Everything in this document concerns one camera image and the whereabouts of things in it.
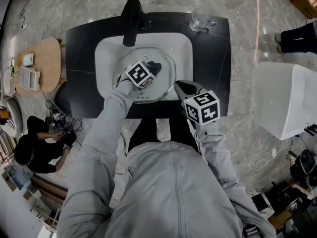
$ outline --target white box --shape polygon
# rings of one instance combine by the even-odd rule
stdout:
[[[25,90],[39,91],[40,71],[35,71],[34,68],[21,66],[18,74],[18,84]]]
[[[34,58],[34,54],[27,54],[23,57],[23,65],[24,66],[30,66],[30,65],[33,65],[33,60]]]
[[[145,88],[150,84],[155,76],[146,68],[146,66],[141,62],[137,61],[133,64],[125,74],[131,79],[133,84],[139,88]]]
[[[253,120],[279,140],[317,122],[317,73],[297,64],[260,62]]]
[[[213,91],[196,95],[183,101],[187,118],[205,125],[220,118],[219,99]]]

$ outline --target hand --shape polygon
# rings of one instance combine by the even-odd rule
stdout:
[[[60,138],[63,136],[63,133],[55,133],[53,134],[52,138],[56,139],[56,140],[60,140]]]
[[[162,70],[162,64],[150,61],[147,63],[147,68],[156,77]]]

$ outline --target white sink basin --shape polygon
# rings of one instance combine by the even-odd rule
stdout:
[[[103,39],[99,42],[95,51],[95,66],[96,66],[96,81],[99,93],[105,98],[109,91],[113,89],[113,72],[118,61],[136,48],[158,48],[168,54],[176,65],[176,80],[193,80],[193,48],[190,40],[180,33],[151,33],[138,34],[134,47],[126,47],[122,44],[123,36],[116,36]],[[148,96],[147,92],[155,92],[155,88],[161,87],[168,90],[167,85],[173,82],[164,84],[155,84],[159,81],[159,77],[166,73],[159,73],[153,83],[142,90],[142,95],[136,97],[134,101],[148,102],[151,98],[141,98],[140,96]],[[165,95],[162,100],[177,100],[177,95],[174,88]]]

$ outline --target gray hoodie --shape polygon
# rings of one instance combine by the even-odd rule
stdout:
[[[111,212],[115,152],[135,91],[123,81],[105,99],[75,164],[58,238],[239,238],[249,224],[265,238],[276,237],[238,182],[225,136],[213,123],[197,127],[208,165],[192,147],[173,141],[133,148],[129,181]]]

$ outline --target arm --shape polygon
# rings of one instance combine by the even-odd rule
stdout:
[[[62,133],[46,133],[46,132],[38,132],[36,133],[38,140],[48,139],[48,138],[56,138],[59,139],[62,136]]]
[[[117,142],[135,89],[131,81],[121,82],[106,97],[104,110],[85,138],[58,222],[59,238],[105,235],[111,215]]]
[[[299,186],[299,185],[296,184],[296,183],[293,184],[292,187],[299,189],[299,190],[301,191],[301,193],[304,193],[307,197],[311,197],[311,195],[312,195],[312,193],[311,193],[309,190],[307,190],[307,189],[305,189],[305,188]]]
[[[223,190],[230,199],[243,226],[255,225],[264,238],[276,237],[273,226],[264,219],[244,187],[239,183],[230,159],[230,152],[224,148],[225,136],[217,131],[213,123],[197,127],[197,133],[206,148],[206,160]]]
[[[69,146],[66,146],[64,149],[63,156],[55,164],[56,172],[58,172],[62,168],[69,153],[70,153],[70,148]]]

